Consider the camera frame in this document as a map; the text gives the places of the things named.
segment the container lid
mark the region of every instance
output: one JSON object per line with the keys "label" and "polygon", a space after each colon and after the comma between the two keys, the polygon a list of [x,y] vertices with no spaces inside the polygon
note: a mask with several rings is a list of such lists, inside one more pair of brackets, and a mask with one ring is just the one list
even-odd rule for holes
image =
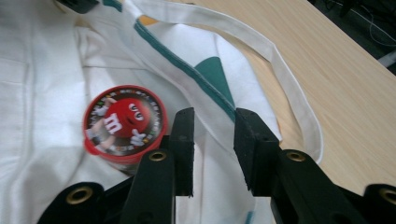
{"label": "container lid", "polygon": [[118,86],[97,96],[83,120],[85,148],[114,162],[138,162],[166,132],[163,103],[152,91]]}

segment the green pattern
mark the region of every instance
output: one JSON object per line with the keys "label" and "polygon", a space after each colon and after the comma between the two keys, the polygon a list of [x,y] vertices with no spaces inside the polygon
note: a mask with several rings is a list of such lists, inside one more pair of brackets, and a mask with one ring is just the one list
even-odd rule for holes
{"label": "green pattern", "polygon": [[[140,34],[140,36],[148,41],[148,43],[159,53],[161,53],[161,55],[166,58],[173,66],[181,69],[185,74],[194,79],[199,87],[224,110],[228,117],[232,121],[235,121],[235,106],[233,104],[233,98],[230,94],[222,68],[219,68],[219,66],[221,66],[219,59],[217,62],[216,59],[213,58],[209,59],[209,61],[205,60],[198,64],[198,68],[194,68],[180,59],[175,53],[158,41],[139,20],[136,21],[134,28]],[[216,71],[207,72],[208,68],[204,68],[205,64],[208,64],[213,68],[216,67]]]}

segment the white cloth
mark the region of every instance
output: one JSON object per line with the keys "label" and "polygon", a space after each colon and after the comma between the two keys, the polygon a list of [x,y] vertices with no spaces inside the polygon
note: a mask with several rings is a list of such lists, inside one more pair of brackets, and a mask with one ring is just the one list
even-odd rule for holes
{"label": "white cloth", "polygon": [[[79,17],[63,13],[50,0],[0,0],[2,223],[36,223],[54,197],[77,182],[93,181],[108,189],[126,178],[85,152],[81,127],[88,103],[121,84],[157,93],[170,124],[179,109],[195,107],[194,197],[177,198],[177,223],[272,221],[268,202],[247,191],[233,153],[233,123],[226,112],[134,29],[135,20],[143,14],[172,19],[162,18],[159,11],[170,7],[174,14],[173,5],[162,4],[126,1],[122,13],[100,4]],[[178,22],[188,21],[183,18],[188,8],[179,11],[180,17],[175,18],[182,21]],[[198,14],[190,15],[200,20]],[[147,29],[191,67],[200,62],[202,55],[185,55],[166,36],[171,30],[180,31],[177,36],[183,39],[188,35],[183,32],[199,30],[166,23]],[[246,59],[218,35],[201,34],[213,41],[204,56],[215,54],[222,59],[234,106],[258,112],[280,137],[275,116]],[[266,46],[268,52],[275,50]],[[280,64],[284,62],[277,57],[274,54],[270,61],[278,62],[275,70],[283,73]],[[316,155],[321,155],[321,146]]]}

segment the brass screw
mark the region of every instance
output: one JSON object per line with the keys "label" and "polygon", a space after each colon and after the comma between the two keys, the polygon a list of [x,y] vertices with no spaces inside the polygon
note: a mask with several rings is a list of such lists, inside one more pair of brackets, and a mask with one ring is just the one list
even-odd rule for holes
{"label": "brass screw", "polygon": [[305,161],[305,156],[299,152],[288,152],[286,156],[292,161]]}
{"label": "brass screw", "polygon": [[83,203],[90,199],[92,195],[92,189],[90,187],[83,186],[71,191],[66,197],[66,202],[69,204]]}
{"label": "brass screw", "polygon": [[379,194],[383,199],[388,201],[389,203],[393,203],[396,205],[396,191],[391,189],[381,189]]}
{"label": "brass screw", "polygon": [[151,161],[163,161],[166,158],[166,153],[161,151],[153,152],[148,157]]}

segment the red m&m's tin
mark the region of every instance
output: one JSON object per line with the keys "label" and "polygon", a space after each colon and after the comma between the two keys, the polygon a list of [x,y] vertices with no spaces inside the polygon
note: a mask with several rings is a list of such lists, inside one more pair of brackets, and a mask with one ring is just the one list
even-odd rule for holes
{"label": "red m&m's tin", "polygon": [[158,148],[166,127],[166,111],[158,96],[142,87],[118,86],[89,105],[83,121],[84,145],[132,175],[143,154]]}

